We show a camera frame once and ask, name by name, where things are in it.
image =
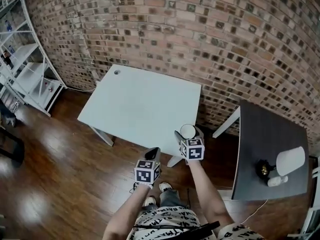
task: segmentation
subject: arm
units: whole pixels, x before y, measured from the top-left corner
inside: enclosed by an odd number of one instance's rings
[[[220,229],[222,229],[224,226],[234,223],[234,221],[230,217],[219,192],[211,183],[200,162],[196,160],[188,161],[188,163],[191,169],[200,206],[206,220],[209,223],[216,221],[220,222],[220,227],[213,230],[214,233],[218,235]]]
[[[150,187],[140,184],[127,201],[112,216],[102,240],[125,240],[135,225]]]

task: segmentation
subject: white cup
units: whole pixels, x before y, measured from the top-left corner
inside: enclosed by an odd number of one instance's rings
[[[276,170],[280,176],[285,176],[303,166],[305,160],[305,150],[302,146],[282,151],[276,158]]]
[[[192,124],[184,124],[180,129],[180,134],[185,139],[193,139],[196,135],[196,129]]]

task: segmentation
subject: dark gray table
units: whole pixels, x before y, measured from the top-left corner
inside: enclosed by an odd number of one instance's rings
[[[238,109],[213,134],[218,137],[240,118],[238,161],[233,184],[234,200],[266,200],[295,196],[307,192],[309,149],[306,130],[258,105],[240,101]],[[260,159],[276,164],[281,151],[302,146],[305,163],[289,173],[288,182],[268,187],[256,174],[255,164]],[[269,177],[278,176],[275,169]]]

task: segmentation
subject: white shelving unit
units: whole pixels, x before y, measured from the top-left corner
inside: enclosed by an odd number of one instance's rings
[[[7,5],[0,7],[0,18],[10,12],[19,2],[21,3],[25,20],[16,27],[12,26],[12,31],[0,32],[0,52],[4,54],[4,50],[9,51],[6,42],[17,33],[31,33],[34,43],[23,45],[11,54],[12,68],[1,59],[0,83],[21,103],[29,104],[50,117],[49,110],[62,89],[66,88],[66,84],[52,65],[37,37],[25,0],[9,0]],[[21,30],[26,25],[29,30]],[[28,58],[36,49],[39,49],[43,56],[42,63],[28,62]],[[45,73],[48,70],[53,72],[56,79],[45,77]]]

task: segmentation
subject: jeans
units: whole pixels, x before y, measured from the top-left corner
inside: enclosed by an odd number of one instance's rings
[[[160,207],[165,207],[165,206],[169,206],[169,207],[181,206],[184,208],[186,207],[186,205],[184,205],[181,202],[178,191],[174,189],[168,189],[165,192],[160,194]],[[142,215],[144,212],[152,211],[157,208],[158,206],[156,204],[143,206],[139,216]]]
[[[16,118],[15,114],[12,113],[7,107],[6,105],[2,102],[2,100],[0,99],[0,113],[7,119],[9,118]]]

